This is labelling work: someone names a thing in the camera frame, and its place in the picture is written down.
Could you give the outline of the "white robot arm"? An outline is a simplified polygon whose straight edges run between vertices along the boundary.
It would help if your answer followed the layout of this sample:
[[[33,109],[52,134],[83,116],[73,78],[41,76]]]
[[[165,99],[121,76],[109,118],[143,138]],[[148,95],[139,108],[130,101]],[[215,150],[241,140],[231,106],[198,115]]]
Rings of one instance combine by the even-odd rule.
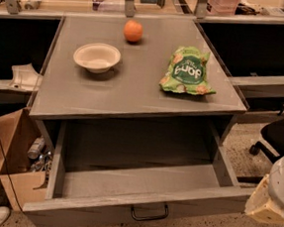
[[[247,200],[244,213],[258,222],[284,223],[284,156],[261,179]]]

